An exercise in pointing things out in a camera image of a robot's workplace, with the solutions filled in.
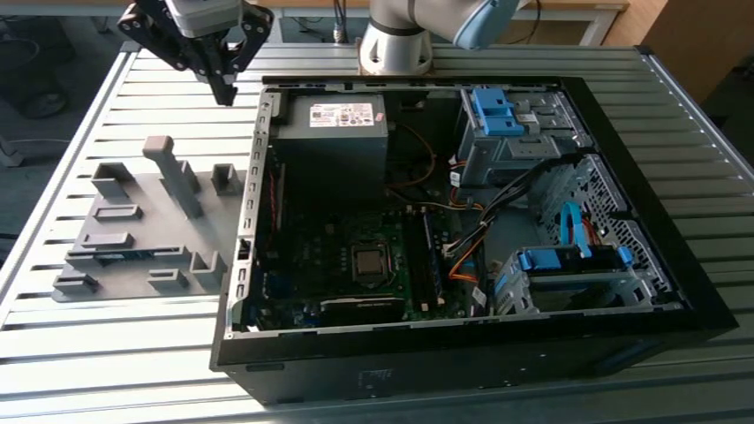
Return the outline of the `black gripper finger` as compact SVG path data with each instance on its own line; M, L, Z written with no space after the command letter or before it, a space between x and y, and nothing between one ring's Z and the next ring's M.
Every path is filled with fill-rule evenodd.
M168 6L173 1L133 1L117 21L117 28L176 70L190 70L210 87L218 105L226 106L222 51L226 28L198 37L180 32Z
M246 69L268 39L274 23L274 14L266 7L248 2L230 2L229 4L230 27L240 28L244 39L234 47L225 48L225 106L233 104L236 97L236 75Z

